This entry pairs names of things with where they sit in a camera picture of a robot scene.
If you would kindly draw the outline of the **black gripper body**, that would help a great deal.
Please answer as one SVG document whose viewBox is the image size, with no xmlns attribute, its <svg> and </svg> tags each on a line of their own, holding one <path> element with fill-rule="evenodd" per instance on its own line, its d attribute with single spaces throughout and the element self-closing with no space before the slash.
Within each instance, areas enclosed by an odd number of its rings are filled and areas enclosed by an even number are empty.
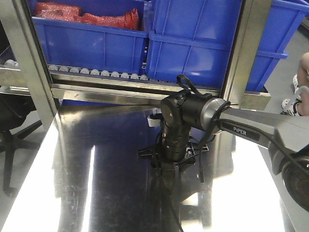
<svg viewBox="0 0 309 232">
<path fill-rule="evenodd" d="M 198 158 L 198 177 L 204 178 L 202 154 L 207 152 L 207 135 L 201 140 L 190 135 L 188 125 L 171 126 L 166 121 L 160 121 L 160 131 L 155 144 L 140 149 L 138 159 L 150 160 L 155 168 L 164 170 L 164 165 L 171 165 L 176 172 L 182 172 L 188 166 L 195 164 Z"/>
</svg>

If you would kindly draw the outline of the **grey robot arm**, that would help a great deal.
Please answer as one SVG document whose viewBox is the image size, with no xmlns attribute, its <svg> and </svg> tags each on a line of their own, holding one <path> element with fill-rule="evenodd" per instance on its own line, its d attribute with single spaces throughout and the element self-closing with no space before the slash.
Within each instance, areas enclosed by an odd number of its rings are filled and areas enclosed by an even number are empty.
<svg viewBox="0 0 309 232">
<path fill-rule="evenodd" d="M 178 164 L 186 161 L 190 130 L 205 132 L 208 138 L 226 131 L 265 147 L 272 172 L 282 176 L 290 196 L 303 209 L 309 208 L 309 120 L 264 112 L 235 109 L 228 101 L 211 94 L 182 90 L 164 98 L 161 113 L 149 116 L 151 127 L 160 126 L 158 143 L 138 151 L 138 157 L 153 163 Z"/>
</svg>

